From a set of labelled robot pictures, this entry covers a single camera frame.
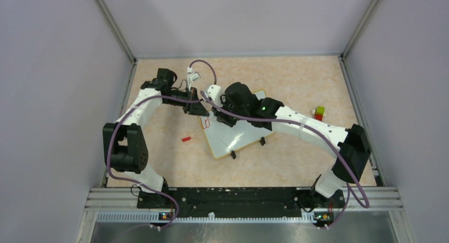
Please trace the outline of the yellow framed whiteboard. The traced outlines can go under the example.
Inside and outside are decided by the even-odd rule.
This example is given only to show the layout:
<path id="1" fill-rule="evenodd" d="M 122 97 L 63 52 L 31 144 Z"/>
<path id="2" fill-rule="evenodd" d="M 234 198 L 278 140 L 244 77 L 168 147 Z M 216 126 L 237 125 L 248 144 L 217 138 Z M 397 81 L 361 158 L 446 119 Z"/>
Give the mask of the yellow framed whiteboard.
<path id="1" fill-rule="evenodd" d="M 247 121 L 237 121 L 233 127 L 229 127 L 219 123 L 213 113 L 208 117 L 199 116 L 199 121 L 214 159 L 226 156 L 236 158 L 238 150 L 255 143 L 263 146 L 266 138 L 274 133 L 256 128 Z"/>

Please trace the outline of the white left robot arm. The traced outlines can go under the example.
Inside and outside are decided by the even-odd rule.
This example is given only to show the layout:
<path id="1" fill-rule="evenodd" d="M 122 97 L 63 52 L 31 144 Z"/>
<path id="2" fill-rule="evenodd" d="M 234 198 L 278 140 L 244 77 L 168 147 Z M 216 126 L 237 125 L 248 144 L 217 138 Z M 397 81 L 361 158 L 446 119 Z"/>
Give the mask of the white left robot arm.
<path id="1" fill-rule="evenodd" d="M 143 130 L 156 109 L 163 105 L 179 106 L 187 115 L 209 116 L 201 104 L 196 88 L 173 88 L 177 75 L 159 68 L 153 80 L 145 81 L 132 105 L 113 123 L 103 127 L 104 159 L 109 173 L 126 173 L 129 181 L 141 185 L 150 193 L 149 199 L 158 208 L 169 203 L 164 190 L 165 179 L 148 165 L 150 152 Z"/>

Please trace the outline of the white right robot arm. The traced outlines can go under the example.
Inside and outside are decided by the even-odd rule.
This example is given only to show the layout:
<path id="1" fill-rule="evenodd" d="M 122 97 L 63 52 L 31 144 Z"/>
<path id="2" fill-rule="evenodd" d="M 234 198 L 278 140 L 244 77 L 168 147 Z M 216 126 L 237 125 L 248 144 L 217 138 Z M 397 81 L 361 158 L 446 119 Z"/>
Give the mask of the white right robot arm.
<path id="1" fill-rule="evenodd" d="M 259 98 L 241 82 L 226 89 L 210 85 L 200 94 L 212 105 L 218 122 L 233 127 L 243 120 L 256 128 L 289 134 L 334 157 L 335 163 L 312 187 L 310 199 L 315 206 L 326 206 L 339 188 L 360 182 L 371 156 L 371 146 L 362 126 L 353 124 L 344 128 L 324 123 L 294 111 L 279 100 Z"/>

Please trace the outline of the red green lego car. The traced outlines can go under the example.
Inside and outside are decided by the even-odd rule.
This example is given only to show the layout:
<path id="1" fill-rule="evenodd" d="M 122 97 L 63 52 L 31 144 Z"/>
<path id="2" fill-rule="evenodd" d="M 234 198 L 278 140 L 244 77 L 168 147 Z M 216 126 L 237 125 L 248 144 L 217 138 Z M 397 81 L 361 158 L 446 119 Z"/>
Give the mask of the red green lego car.
<path id="1" fill-rule="evenodd" d="M 323 118 L 326 114 L 325 107 L 317 106 L 315 109 L 311 110 L 311 114 L 313 115 L 314 119 L 318 121 L 323 121 Z"/>

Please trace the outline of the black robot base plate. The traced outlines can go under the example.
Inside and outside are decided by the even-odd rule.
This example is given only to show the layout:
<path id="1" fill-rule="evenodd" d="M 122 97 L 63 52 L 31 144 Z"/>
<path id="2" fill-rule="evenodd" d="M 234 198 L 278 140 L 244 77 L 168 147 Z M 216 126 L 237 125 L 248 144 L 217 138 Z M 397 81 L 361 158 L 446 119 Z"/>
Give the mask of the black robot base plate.
<path id="1" fill-rule="evenodd" d="M 307 211 L 342 208 L 345 202 L 341 190 L 327 199 L 308 187 L 179 187 L 165 193 L 172 198 L 141 191 L 137 208 L 175 210 L 177 201 L 179 218 L 211 212 L 217 218 L 299 218 Z"/>

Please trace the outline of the aluminium frame rail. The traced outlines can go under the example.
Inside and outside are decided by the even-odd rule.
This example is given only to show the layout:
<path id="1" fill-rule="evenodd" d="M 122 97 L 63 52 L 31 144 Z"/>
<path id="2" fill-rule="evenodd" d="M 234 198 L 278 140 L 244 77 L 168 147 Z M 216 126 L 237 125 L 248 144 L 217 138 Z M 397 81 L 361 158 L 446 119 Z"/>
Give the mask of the aluminium frame rail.
<path id="1" fill-rule="evenodd" d="M 337 190 L 330 198 L 308 187 L 178 187 L 166 196 L 136 187 L 90 190 L 77 235 L 89 242 L 96 222 L 166 223 L 306 223 L 330 228 L 340 213 L 387 212 L 398 242 L 412 242 L 396 187 L 369 186 Z"/>

